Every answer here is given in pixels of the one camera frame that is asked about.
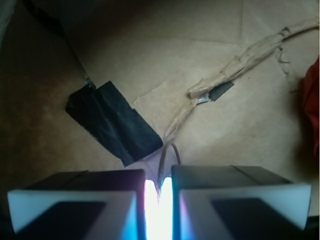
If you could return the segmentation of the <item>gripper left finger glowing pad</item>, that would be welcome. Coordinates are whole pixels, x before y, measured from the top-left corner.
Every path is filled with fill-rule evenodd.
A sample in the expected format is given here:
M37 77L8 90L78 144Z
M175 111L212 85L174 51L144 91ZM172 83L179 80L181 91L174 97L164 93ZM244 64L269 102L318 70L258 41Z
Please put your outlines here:
M17 240L146 240L143 169L53 174L7 194Z

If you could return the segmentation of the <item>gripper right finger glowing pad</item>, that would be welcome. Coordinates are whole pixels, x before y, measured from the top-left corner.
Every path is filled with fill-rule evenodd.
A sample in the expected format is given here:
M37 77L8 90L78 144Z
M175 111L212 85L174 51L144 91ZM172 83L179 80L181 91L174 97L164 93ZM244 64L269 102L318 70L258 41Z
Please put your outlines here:
M302 240L312 187L258 166L173 165L175 240Z

